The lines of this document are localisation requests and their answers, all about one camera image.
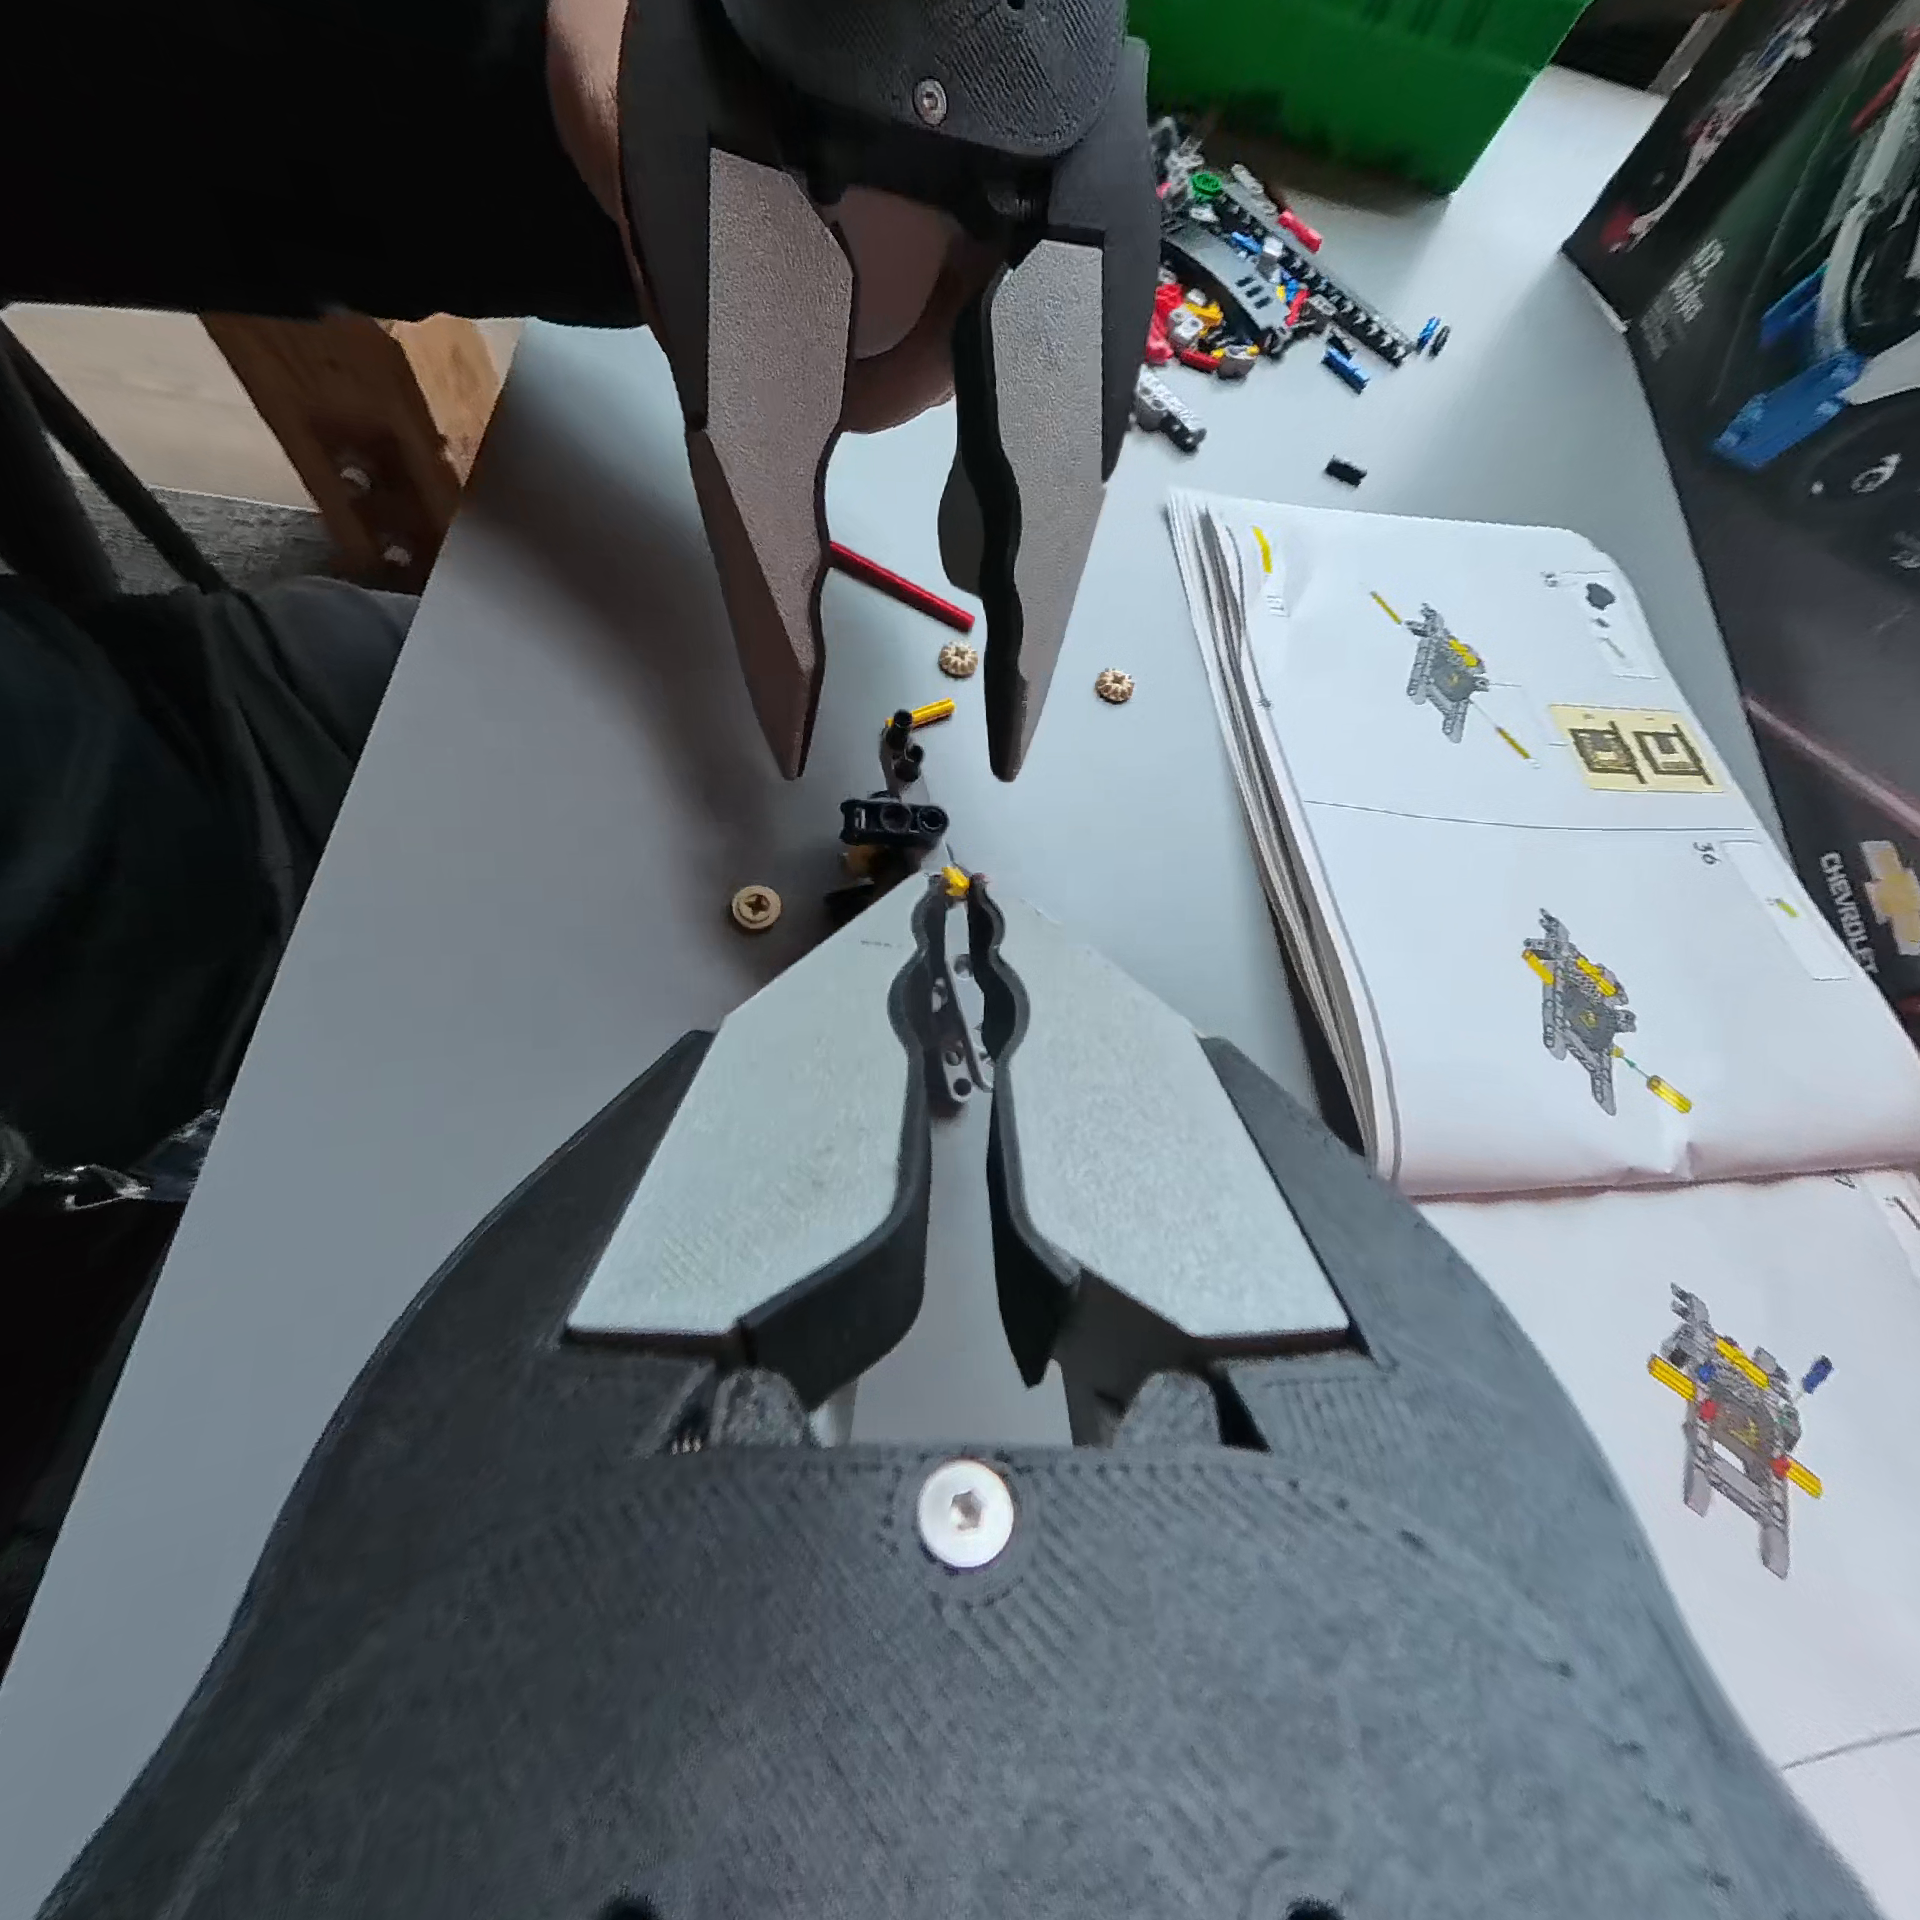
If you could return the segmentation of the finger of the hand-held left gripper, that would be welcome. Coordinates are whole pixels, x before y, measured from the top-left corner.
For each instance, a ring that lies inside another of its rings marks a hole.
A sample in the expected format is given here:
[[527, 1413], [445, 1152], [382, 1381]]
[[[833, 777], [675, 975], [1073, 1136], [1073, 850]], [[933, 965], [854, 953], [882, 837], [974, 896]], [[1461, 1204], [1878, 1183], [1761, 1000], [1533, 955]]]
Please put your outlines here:
[[790, 173], [726, 151], [710, 156], [708, 243], [707, 408], [689, 461], [759, 732], [798, 780], [825, 684], [825, 469], [854, 275]]
[[1045, 239], [996, 273], [950, 339], [955, 453], [942, 546], [982, 610], [990, 767], [1031, 755], [1103, 504], [1101, 255]]

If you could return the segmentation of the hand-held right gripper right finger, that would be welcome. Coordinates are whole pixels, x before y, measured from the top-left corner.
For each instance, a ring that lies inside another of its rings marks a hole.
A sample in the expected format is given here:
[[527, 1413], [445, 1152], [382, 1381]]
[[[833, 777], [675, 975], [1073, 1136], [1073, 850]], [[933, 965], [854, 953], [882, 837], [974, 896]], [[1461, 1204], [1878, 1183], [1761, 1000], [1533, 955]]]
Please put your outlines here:
[[966, 939], [991, 1058], [998, 1316], [1075, 1444], [1108, 1444], [1155, 1377], [1355, 1353], [1348, 1308], [1195, 1026], [1031, 904], [974, 877]]

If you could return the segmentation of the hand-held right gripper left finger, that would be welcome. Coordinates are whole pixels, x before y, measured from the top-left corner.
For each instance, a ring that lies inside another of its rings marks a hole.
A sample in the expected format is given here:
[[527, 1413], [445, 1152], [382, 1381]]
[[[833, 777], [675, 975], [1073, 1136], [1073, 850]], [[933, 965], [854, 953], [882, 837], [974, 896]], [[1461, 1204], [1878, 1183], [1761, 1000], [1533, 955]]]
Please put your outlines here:
[[927, 929], [906, 881], [705, 1037], [567, 1336], [759, 1369], [805, 1409], [911, 1329], [927, 1234]]

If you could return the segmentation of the grey lego chassis assembly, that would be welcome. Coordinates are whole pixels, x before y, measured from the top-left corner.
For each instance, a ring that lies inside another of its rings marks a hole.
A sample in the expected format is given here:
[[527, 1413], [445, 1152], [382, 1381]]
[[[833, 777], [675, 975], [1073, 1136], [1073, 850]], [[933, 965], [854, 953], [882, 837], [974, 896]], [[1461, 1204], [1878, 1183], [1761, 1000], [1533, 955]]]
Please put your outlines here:
[[950, 813], [927, 784], [927, 737], [939, 728], [915, 732], [907, 722], [915, 706], [895, 709], [879, 724], [879, 784], [839, 807], [844, 874], [823, 898], [823, 916], [828, 930], [837, 932], [901, 885], [939, 905], [933, 959], [926, 961], [924, 1049], [927, 1105], [934, 1119], [955, 1120], [966, 1112], [985, 1112], [991, 1097], [991, 1053], [980, 1032], [985, 1000], [974, 969], [970, 916], [975, 877], [962, 868], [953, 850]]

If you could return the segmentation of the red lego axle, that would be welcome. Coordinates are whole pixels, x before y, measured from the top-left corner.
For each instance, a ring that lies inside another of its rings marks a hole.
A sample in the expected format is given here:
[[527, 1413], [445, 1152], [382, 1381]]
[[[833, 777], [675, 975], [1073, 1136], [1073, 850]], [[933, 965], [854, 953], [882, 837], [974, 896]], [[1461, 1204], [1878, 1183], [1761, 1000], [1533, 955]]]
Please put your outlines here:
[[887, 596], [892, 603], [910, 608], [953, 633], [970, 635], [974, 632], [975, 616], [972, 610], [959, 608], [942, 592], [924, 587], [922, 583], [906, 578], [901, 571], [858, 554], [849, 544], [829, 543], [828, 562], [839, 576], [850, 578], [853, 583], [863, 585]]

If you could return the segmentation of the pile of loose lego pieces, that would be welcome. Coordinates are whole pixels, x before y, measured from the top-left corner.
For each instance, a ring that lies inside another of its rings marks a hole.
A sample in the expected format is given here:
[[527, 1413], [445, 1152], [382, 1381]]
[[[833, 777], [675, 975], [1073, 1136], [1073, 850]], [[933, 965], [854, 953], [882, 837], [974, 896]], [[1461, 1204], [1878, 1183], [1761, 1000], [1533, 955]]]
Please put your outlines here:
[[1450, 347], [1451, 325], [1406, 329], [1323, 264], [1323, 236], [1244, 162], [1210, 165], [1175, 117], [1148, 131], [1158, 196], [1158, 283], [1137, 378], [1134, 424], [1195, 453], [1207, 429], [1166, 373], [1187, 368], [1239, 386], [1293, 347], [1348, 394], [1366, 394], [1366, 363], [1403, 368]]

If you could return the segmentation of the lego instruction booklet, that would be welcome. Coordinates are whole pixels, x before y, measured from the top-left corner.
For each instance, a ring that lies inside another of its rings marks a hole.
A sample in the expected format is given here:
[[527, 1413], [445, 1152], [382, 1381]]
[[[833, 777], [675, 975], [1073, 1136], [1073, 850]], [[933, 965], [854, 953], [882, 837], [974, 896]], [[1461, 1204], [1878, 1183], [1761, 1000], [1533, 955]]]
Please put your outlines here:
[[1493, 1284], [1693, 1643], [1916, 1915], [1916, 1053], [1571, 530], [1178, 489], [1364, 1157]]

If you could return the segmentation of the black car-print lego box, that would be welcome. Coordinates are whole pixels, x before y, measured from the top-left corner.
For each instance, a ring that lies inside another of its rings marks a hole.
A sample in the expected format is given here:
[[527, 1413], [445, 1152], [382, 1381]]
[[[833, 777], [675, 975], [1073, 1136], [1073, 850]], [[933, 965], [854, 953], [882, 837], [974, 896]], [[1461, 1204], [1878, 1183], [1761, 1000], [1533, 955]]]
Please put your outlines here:
[[1737, 5], [1563, 257], [1623, 328], [1791, 861], [1918, 1026], [1918, 5]]

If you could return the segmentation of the person's left hand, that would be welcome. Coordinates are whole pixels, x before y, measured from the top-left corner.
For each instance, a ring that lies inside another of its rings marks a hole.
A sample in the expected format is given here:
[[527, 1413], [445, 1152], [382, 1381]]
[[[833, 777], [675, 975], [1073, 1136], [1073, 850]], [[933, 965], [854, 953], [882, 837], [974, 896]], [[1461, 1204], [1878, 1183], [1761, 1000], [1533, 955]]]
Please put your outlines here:
[[[543, 79], [559, 145], [614, 224], [641, 317], [655, 323], [628, 221], [626, 160], [638, 154], [621, 107], [628, 11], [626, 2], [549, 2]], [[950, 212], [863, 183], [829, 212], [854, 283], [844, 428], [877, 434], [953, 396], [953, 325], [996, 255]]]

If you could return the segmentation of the wooden beam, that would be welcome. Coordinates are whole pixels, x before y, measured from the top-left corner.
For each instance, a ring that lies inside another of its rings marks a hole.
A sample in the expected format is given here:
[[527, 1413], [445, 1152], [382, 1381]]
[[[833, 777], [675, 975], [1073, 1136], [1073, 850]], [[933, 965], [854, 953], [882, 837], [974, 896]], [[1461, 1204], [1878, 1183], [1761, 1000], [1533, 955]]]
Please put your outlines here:
[[418, 592], [506, 385], [474, 320], [202, 317], [319, 512], [342, 576]]

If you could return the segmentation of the green plastic bin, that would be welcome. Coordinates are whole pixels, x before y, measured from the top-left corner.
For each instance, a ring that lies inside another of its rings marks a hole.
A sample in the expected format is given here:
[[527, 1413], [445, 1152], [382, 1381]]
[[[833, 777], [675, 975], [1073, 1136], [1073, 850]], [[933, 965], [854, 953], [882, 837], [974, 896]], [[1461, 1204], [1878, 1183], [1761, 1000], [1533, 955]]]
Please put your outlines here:
[[1585, 2], [1131, 2], [1155, 107], [1435, 195], [1462, 186]]

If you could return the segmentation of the black metal chair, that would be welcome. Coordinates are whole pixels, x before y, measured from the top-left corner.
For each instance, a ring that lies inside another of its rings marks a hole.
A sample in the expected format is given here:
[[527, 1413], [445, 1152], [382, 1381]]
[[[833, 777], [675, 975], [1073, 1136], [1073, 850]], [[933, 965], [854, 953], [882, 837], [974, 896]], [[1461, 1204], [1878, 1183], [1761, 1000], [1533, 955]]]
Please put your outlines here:
[[3, 345], [5, 573], [78, 605], [113, 592], [261, 587], [335, 571], [317, 512], [148, 487], [12, 328]]

